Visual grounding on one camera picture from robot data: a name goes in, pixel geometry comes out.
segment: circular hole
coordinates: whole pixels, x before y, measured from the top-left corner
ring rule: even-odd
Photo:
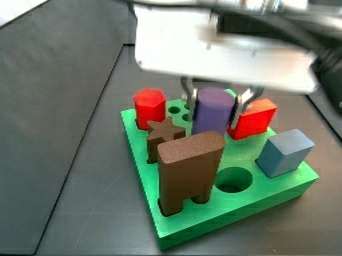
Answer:
[[[169,108],[169,112],[170,112],[171,114],[178,114],[178,113],[181,112],[181,109],[179,109],[179,107],[170,107],[170,108]]]
[[[189,119],[189,114],[185,114],[185,115],[182,116],[182,119],[183,119],[185,121],[187,121],[187,119]]]
[[[219,171],[215,180],[217,188],[226,193],[240,193],[253,183],[253,175],[242,167],[229,167]]]

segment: brown arch block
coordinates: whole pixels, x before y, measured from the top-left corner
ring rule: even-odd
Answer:
[[[159,206],[165,216],[182,211],[187,198],[198,204],[210,200],[225,144],[224,135],[205,132],[158,146]]]

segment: purple cylinder block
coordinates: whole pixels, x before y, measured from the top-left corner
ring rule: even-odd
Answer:
[[[201,89],[191,134],[215,131],[225,135],[234,105],[236,98],[221,88]]]

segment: blue cube block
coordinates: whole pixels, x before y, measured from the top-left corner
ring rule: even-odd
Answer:
[[[257,160],[266,176],[274,178],[294,171],[314,145],[314,142],[298,129],[272,136]]]

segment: green shape sorter board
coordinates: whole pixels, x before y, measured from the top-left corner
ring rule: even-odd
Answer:
[[[167,102],[167,115],[173,116],[175,125],[187,129],[189,136],[193,123],[186,121],[187,112],[183,100]],[[268,138],[276,134],[270,128],[264,134],[238,141],[234,141],[226,134],[226,148],[210,201],[206,204],[195,204],[187,199],[185,200],[183,211],[165,217],[158,205],[158,163],[147,163],[146,138],[149,133],[137,127],[135,109],[122,111],[122,118],[161,250],[174,247],[301,196],[318,179],[317,173],[305,162],[296,171],[274,179],[268,178],[264,174],[256,160],[260,157]],[[230,182],[229,185],[245,187],[245,190],[238,193],[224,192],[218,187],[225,182]]]

